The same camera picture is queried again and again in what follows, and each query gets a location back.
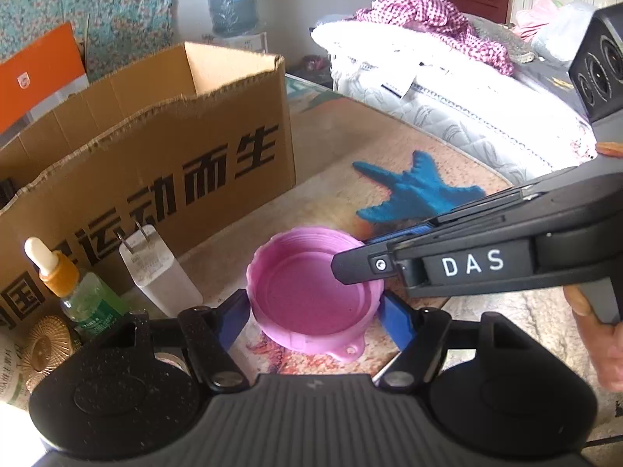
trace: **white power adapter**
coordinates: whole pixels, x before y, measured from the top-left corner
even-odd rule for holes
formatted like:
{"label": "white power adapter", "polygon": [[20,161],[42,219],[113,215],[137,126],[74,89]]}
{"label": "white power adapter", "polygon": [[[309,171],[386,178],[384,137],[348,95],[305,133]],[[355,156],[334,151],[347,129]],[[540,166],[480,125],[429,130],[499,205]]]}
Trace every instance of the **white power adapter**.
{"label": "white power adapter", "polygon": [[152,225],[140,226],[119,253],[136,286],[169,318],[203,304],[203,297]]}

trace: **camera lens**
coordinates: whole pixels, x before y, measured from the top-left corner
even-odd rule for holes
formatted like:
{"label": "camera lens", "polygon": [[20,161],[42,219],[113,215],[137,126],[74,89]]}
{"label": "camera lens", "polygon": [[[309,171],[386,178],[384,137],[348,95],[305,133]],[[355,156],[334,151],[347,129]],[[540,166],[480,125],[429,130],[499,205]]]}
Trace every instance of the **camera lens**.
{"label": "camera lens", "polygon": [[594,56],[589,56],[586,59],[586,66],[591,74],[591,78],[599,91],[599,94],[604,98],[610,98],[610,83],[605,76],[604,67],[602,67]]}
{"label": "camera lens", "polygon": [[623,58],[621,58],[621,53],[617,46],[611,40],[603,37],[601,40],[601,51],[612,69],[615,79],[623,82]]}
{"label": "camera lens", "polygon": [[586,77],[584,77],[582,74],[578,74],[577,80],[579,80],[580,91],[582,91],[584,101],[592,107],[595,104],[595,95],[593,95],[593,89],[591,88],[591,85],[586,80]]}

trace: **white lettering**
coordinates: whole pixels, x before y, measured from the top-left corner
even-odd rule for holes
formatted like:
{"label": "white lettering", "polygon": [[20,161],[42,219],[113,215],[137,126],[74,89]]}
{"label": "white lettering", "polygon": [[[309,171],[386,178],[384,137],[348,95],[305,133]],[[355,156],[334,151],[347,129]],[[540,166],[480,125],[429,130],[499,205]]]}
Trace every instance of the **white lettering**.
{"label": "white lettering", "polygon": [[489,265],[489,268],[491,270],[502,270],[502,268],[504,267],[504,260],[502,260],[501,258],[496,258],[496,256],[499,256],[499,255],[500,255],[499,249],[491,249],[491,251],[487,253],[487,258],[489,259],[489,261],[491,263],[496,264],[496,265]]}
{"label": "white lettering", "polygon": [[[445,269],[445,275],[448,277],[455,276],[457,272],[459,272],[459,268],[457,267],[457,262],[454,261],[454,258],[442,258],[441,263],[443,263],[443,268]],[[452,270],[448,268],[448,264],[452,265]]]}
{"label": "white lettering", "polygon": [[471,272],[472,270],[477,270],[479,273],[482,272],[476,259],[472,256],[471,253],[468,253],[466,273],[469,274],[469,272]]}

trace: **white rubber dropper bulb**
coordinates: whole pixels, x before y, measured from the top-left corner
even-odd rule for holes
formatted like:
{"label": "white rubber dropper bulb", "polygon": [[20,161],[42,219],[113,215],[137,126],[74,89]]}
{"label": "white rubber dropper bulb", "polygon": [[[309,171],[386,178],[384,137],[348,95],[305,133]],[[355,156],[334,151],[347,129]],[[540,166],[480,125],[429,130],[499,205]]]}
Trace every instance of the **white rubber dropper bulb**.
{"label": "white rubber dropper bulb", "polygon": [[50,275],[58,265],[58,256],[37,237],[30,237],[24,243],[24,251],[26,256],[39,267],[42,276]]}

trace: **dropper bottle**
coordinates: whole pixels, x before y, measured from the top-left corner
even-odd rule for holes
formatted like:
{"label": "dropper bottle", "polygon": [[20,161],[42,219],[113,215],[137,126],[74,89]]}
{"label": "dropper bottle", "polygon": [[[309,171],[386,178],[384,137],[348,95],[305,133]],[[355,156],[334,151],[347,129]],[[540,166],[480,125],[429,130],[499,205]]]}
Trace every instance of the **dropper bottle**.
{"label": "dropper bottle", "polygon": [[97,274],[79,270],[63,253],[50,251],[37,237],[26,241],[24,251],[39,267],[39,278],[60,298],[63,312],[88,339],[129,311]]}

